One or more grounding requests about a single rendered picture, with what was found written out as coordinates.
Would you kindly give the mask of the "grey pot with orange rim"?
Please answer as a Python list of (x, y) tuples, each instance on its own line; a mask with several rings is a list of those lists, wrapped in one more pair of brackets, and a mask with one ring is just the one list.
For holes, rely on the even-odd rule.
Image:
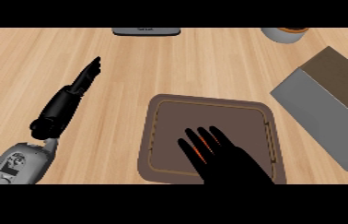
[(293, 43), (305, 35), (308, 28), (262, 28), (264, 35), (279, 43)]

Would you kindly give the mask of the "brown tray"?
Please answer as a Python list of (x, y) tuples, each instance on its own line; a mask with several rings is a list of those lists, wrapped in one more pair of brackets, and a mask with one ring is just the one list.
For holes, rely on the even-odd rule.
[(149, 102), (137, 170), (144, 180), (200, 184), (180, 149), (186, 129), (217, 127), (242, 147), (277, 184), (287, 182), (273, 113), (259, 102), (170, 94)]

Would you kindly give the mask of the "grey flat appliance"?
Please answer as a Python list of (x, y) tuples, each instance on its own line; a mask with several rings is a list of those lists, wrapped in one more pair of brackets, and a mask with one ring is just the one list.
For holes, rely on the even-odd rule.
[(118, 36), (175, 36), (181, 33), (180, 28), (112, 28)]

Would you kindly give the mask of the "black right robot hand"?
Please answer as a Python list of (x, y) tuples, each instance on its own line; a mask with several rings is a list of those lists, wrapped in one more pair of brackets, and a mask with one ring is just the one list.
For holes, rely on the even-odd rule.
[(227, 183), (273, 185), (271, 178), (251, 155), (233, 144), (227, 136), (214, 126), (209, 127), (209, 130), (199, 127), (196, 133), (190, 128), (186, 128), (184, 132), (192, 143), (198, 136), (203, 136), (206, 139), (215, 137), (220, 143), (217, 159), (212, 163), (205, 164), (196, 155), (193, 145), (189, 145), (183, 138), (178, 139), (178, 146), (206, 185)]

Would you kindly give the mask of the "grey cardboard box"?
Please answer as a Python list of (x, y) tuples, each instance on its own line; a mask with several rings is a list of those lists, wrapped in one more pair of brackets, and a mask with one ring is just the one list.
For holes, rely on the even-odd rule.
[(270, 95), (348, 171), (348, 58), (327, 46)]

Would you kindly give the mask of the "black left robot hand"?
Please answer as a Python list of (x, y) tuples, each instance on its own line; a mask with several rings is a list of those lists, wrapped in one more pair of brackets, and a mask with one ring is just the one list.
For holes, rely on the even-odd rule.
[(74, 117), (81, 97), (100, 73), (100, 57), (84, 67), (71, 85), (62, 87), (29, 125), (35, 139), (59, 138)]

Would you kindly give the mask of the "orange squash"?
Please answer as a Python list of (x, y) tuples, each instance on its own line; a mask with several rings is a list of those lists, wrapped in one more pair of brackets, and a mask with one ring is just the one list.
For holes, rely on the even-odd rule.
[(193, 150), (205, 164), (209, 164), (215, 161), (218, 149), (220, 143), (215, 137), (206, 139), (203, 136), (198, 136), (198, 138), (193, 140)]

